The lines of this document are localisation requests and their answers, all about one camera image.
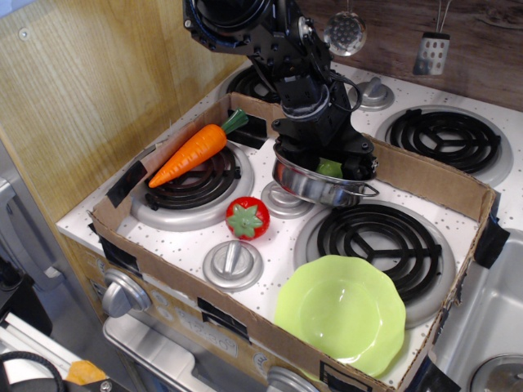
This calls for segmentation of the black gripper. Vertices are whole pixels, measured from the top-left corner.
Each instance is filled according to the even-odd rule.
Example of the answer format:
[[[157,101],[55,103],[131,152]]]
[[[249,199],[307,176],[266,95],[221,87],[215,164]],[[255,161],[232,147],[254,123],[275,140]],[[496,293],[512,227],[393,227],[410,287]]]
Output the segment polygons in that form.
[[[332,100],[313,119],[276,119],[271,126],[279,135],[279,154],[306,170],[326,158],[342,163],[344,180],[372,180],[378,167],[374,146],[352,126],[351,115],[349,100]]]

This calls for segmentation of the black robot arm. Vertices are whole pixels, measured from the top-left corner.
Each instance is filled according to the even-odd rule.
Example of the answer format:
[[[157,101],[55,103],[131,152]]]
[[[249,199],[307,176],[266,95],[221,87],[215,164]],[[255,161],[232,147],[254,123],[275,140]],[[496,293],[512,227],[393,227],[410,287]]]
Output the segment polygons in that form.
[[[184,1],[184,26],[208,50],[245,56],[284,116],[272,123],[280,153],[314,171],[340,163],[345,180],[371,180],[373,143],[351,124],[351,80],[331,68],[328,45],[294,1]]]

